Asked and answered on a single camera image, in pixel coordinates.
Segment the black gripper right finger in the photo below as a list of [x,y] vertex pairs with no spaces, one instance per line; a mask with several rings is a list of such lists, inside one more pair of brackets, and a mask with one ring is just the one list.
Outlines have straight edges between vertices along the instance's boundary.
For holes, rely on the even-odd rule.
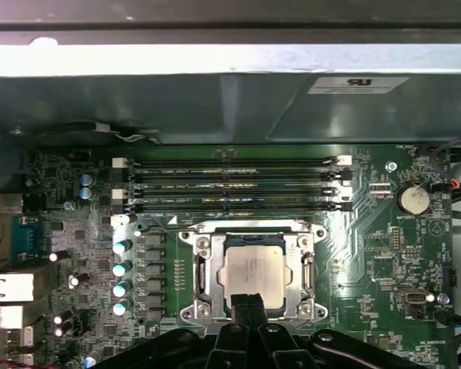
[[259,294],[250,296],[251,322],[270,368],[420,368],[408,359],[331,329],[302,337],[270,323]]

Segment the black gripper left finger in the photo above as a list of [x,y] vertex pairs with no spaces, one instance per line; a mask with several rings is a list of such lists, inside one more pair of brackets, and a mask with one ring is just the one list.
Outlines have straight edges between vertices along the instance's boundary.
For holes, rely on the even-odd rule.
[[168,331],[111,358],[112,368],[246,368],[251,294],[231,296],[231,322],[200,337],[187,328]]

